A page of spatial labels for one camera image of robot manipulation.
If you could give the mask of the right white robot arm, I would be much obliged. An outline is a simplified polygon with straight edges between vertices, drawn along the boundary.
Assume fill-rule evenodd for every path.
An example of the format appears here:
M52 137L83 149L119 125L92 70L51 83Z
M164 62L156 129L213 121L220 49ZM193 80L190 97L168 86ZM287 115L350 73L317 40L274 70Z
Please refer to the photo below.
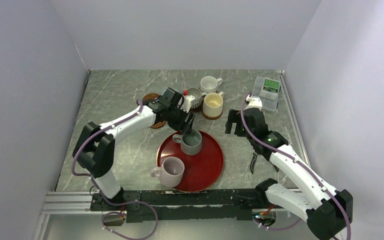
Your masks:
M260 207L273 204L290 211L306 222L320 240L336 239L342 230L346 230L347 239L351 238L353 196L317 175L279 132L269 130L262 111L230 109L225 133L232 132L245 137L257 155L285 173L300 190L299 193L289 190L272 178L264 180L255 188L255 200Z

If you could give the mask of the white mug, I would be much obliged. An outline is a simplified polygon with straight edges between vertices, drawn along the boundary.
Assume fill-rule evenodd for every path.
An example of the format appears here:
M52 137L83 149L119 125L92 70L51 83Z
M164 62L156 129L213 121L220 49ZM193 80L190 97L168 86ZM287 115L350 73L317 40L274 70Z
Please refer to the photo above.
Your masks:
M205 76L200 80L200 90L203 93L216 93L218 87L223 82L222 78L215 78L213 76Z

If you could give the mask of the grey ribbed mug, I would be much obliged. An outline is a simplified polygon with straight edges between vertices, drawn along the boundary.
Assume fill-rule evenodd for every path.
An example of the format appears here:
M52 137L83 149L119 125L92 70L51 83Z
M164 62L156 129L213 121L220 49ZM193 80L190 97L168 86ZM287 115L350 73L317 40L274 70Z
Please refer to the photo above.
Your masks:
M204 97L208 94L205 91L201 91L199 88L190 87L187 90L188 95L193 96L194 100L191 101L191 109L196 109L203 103Z

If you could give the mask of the grey-green mug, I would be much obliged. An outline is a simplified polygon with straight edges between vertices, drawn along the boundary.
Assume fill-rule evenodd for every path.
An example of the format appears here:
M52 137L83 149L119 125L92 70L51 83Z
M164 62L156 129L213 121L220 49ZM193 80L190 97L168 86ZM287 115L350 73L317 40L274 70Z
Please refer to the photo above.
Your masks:
M202 150L203 137L196 129L189 134L174 134L172 140L180 144L181 151L188 156L197 155Z

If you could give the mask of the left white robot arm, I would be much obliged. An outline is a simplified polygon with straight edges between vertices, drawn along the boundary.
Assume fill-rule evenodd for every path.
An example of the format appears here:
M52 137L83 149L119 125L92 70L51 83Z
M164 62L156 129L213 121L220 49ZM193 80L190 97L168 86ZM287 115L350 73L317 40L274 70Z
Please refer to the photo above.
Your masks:
M87 123L72 153L72 174L79 175L75 171L79 164L87 171L84 176L91 179L104 197L104 204L111 210L119 209L125 200L124 190L112 172L116 145L160 122L166 122L182 134L189 134L195 118L191 111L195 99L193 95L184 95L168 87L157 97L137 100L137 108L119 118L101 124Z

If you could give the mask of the cream yellow mug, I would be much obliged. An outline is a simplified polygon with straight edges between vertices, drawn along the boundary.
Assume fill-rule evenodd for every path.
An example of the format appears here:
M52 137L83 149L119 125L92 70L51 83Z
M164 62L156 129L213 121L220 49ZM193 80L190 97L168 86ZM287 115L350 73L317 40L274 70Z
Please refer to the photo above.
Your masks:
M208 116L218 116L223 111L224 104L224 92L219 93L212 92L208 93L204 100L202 111Z

